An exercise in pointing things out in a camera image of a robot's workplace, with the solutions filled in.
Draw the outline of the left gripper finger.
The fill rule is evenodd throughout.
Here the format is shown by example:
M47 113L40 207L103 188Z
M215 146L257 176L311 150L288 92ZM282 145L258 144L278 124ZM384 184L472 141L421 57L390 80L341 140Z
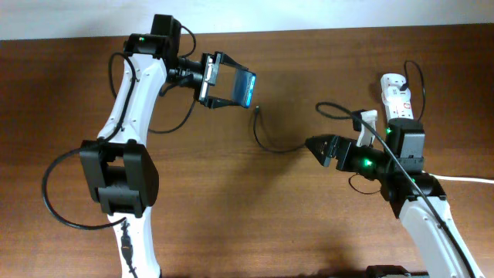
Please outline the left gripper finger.
M248 67L243 66L240 63L237 63L236 61L234 61L234 59L232 57L230 57L226 53L222 53L222 57L221 57L220 63L223 64L223 65L226 65L226 66L230 66L230 67L236 68L237 70L243 70L243 71L248 71L249 70Z
M210 99L210 108L221 108L221 107L243 107L245 106L234 100L226 100L219 97L212 97Z

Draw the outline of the blue Galaxy smartphone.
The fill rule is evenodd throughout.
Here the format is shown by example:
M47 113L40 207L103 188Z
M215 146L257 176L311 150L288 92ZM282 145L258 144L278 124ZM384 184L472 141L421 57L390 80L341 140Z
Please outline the blue Galaxy smartphone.
M237 69L232 88L232 101L241 107L249 108L252 102L255 82L256 75L253 72Z

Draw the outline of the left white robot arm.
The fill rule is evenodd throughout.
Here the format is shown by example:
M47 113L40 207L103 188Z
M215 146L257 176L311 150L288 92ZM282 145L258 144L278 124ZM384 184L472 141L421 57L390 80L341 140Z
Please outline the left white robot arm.
M159 174L146 148L158 97L183 86L210 109L248 108L252 101L256 75L227 54L205 53L199 62L179 56L182 27L171 15L155 15L148 34L130 35L110 116L95 141L82 143L90 196L113 226L124 277L162 275L151 229Z

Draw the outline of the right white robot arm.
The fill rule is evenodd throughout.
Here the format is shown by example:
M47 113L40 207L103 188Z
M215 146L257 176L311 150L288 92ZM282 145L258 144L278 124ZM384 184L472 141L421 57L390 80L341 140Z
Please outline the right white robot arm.
M382 143L382 150L377 150L335 134L305 141L322 166L335 159L338 171L380 182L381 196L418 247L430 277L481 277L483 273L452 219L443 187L423 171L422 123L406 118L389 120Z

